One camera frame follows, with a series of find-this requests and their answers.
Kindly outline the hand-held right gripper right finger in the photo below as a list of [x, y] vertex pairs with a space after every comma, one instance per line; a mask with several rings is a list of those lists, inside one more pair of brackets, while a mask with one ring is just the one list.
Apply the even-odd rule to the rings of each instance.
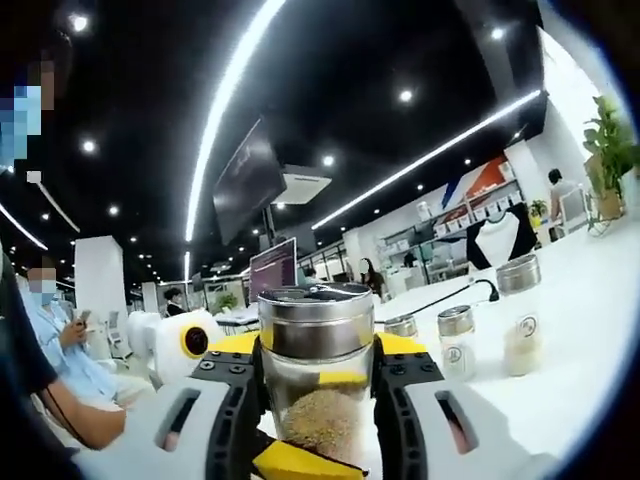
[[543, 457], [464, 382], [447, 380], [414, 339], [374, 340], [374, 423], [386, 479], [540, 479]]

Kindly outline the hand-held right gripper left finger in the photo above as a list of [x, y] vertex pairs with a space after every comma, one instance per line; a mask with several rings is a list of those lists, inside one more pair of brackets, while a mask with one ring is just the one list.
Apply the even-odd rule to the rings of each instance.
[[255, 333], [211, 346], [192, 374], [136, 403], [124, 432], [82, 454], [87, 479], [247, 479], [264, 412]]

